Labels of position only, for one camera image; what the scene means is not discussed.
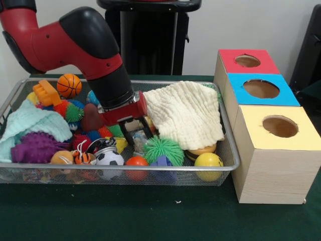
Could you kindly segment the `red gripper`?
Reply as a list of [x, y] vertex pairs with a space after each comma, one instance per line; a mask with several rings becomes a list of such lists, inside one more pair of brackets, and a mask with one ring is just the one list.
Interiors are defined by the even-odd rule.
[[146, 138], [153, 138], [153, 133], [145, 120], [147, 115], [147, 103], [142, 91], [136, 91], [133, 98], [125, 104], [116, 108], [104, 108], [99, 105], [99, 116], [107, 126], [119, 124], [120, 130], [130, 146], [134, 146], [134, 141], [125, 127], [125, 120], [138, 119], [142, 124]]

